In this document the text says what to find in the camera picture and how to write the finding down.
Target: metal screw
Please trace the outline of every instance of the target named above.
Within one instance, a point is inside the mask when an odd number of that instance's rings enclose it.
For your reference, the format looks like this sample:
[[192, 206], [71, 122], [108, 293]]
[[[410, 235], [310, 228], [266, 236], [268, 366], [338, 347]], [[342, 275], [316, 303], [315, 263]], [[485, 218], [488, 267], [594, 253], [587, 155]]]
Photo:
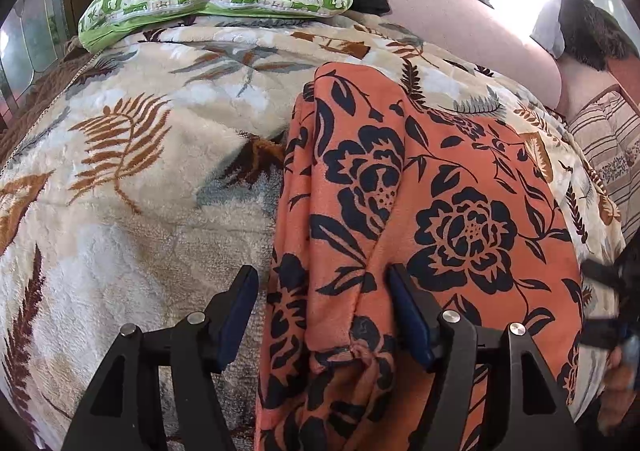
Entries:
[[190, 325], [199, 325], [203, 323], [205, 319], [207, 319], [207, 317], [204, 315], [204, 312], [191, 312], [187, 316], [187, 322]]
[[460, 314], [458, 314], [455, 310], [445, 310], [442, 313], [442, 318], [447, 323], [457, 323], [460, 321]]
[[131, 337], [136, 333], [138, 327], [133, 323], [126, 323], [120, 327], [120, 335], [123, 337]]
[[511, 323], [509, 325], [509, 330], [516, 336], [524, 336], [527, 333], [527, 329], [524, 328], [522, 323]]

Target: orange floral cloth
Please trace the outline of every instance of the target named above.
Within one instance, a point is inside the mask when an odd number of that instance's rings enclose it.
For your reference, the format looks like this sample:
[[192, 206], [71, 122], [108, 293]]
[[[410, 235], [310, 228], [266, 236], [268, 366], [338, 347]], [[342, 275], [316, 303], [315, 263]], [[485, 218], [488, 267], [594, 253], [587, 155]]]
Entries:
[[[580, 275], [558, 204], [501, 120], [328, 63], [296, 102], [260, 361], [256, 448], [406, 449], [432, 376], [401, 351], [385, 269], [476, 325], [523, 323], [571, 401]], [[462, 449], [478, 441], [479, 367]]]

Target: hand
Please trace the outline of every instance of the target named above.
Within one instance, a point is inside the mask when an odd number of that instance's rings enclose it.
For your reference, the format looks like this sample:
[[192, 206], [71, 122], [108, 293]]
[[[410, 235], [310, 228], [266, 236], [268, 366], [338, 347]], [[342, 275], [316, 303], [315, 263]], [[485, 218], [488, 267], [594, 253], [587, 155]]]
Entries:
[[605, 435], [622, 422], [636, 399], [636, 392], [629, 389], [634, 372], [621, 362], [622, 349], [618, 347], [609, 356], [609, 370], [603, 380], [605, 390], [600, 396], [598, 428]]

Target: black fur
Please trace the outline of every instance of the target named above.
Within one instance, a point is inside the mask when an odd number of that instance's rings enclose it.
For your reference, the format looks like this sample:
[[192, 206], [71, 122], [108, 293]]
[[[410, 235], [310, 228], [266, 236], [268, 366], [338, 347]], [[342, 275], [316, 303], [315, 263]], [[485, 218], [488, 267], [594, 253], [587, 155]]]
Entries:
[[625, 59], [638, 50], [607, 11], [589, 0], [562, 0], [560, 29], [564, 51], [596, 70], [607, 68], [607, 56]]

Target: striped fabric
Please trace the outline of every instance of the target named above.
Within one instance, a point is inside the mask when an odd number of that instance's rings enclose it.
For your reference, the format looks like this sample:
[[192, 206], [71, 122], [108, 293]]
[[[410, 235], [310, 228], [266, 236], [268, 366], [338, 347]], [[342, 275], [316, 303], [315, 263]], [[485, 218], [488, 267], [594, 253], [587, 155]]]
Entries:
[[640, 226], [640, 116], [636, 107], [611, 91], [587, 105], [568, 124], [591, 165], [620, 208], [626, 239]]

